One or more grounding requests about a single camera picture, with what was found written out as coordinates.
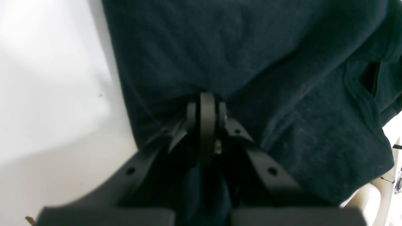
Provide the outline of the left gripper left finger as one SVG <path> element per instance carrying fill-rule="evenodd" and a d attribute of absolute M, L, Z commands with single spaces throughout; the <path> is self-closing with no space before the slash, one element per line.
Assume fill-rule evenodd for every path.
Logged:
<path fill-rule="evenodd" d="M 179 226 L 186 177 L 197 165 L 197 103 L 82 198 L 45 207 L 38 226 Z"/>

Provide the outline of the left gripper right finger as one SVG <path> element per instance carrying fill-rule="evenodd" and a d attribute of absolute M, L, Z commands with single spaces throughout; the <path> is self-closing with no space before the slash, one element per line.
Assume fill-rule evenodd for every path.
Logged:
<path fill-rule="evenodd" d="M 232 204 L 229 226 L 366 226 L 356 208 L 340 208 L 303 189 L 261 150 L 226 104 L 199 96 L 200 163 L 217 167 Z"/>

